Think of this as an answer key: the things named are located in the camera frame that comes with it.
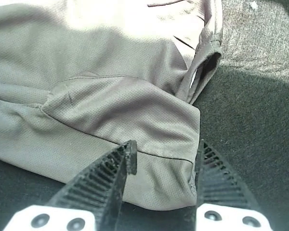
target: perforated fabric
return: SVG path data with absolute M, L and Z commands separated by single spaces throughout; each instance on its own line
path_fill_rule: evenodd
M 194 205 L 200 113 L 190 103 L 218 64 L 221 28 L 209 22 L 220 16 L 213 0 L 0 0 L 0 159 L 68 182 L 133 139 L 138 174 L 123 199 Z

